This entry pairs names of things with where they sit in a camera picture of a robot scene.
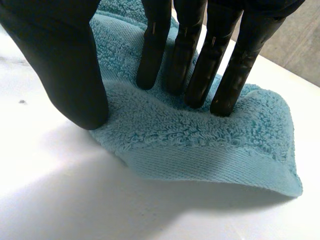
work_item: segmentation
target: robotic hand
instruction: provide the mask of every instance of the robotic hand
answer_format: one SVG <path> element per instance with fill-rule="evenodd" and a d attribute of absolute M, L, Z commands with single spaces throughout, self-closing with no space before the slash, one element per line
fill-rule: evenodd
<path fill-rule="evenodd" d="M 191 108 L 207 98 L 236 23 L 242 19 L 236 46 L 212 100 L 211 113 L 232 113 L 249 73 L 268 39 L 305 0 L 174 0 L 179 21 L 171 68 L 166 79 L 169 93 L 180 95 Z M 207 3 L 207 33 L 191 80 L 186 75 L 197 47 Z M 151 89 L 160 69 L 170 29 L 171 0 L 142 0 L 148 26 L 136 83 Z"/>

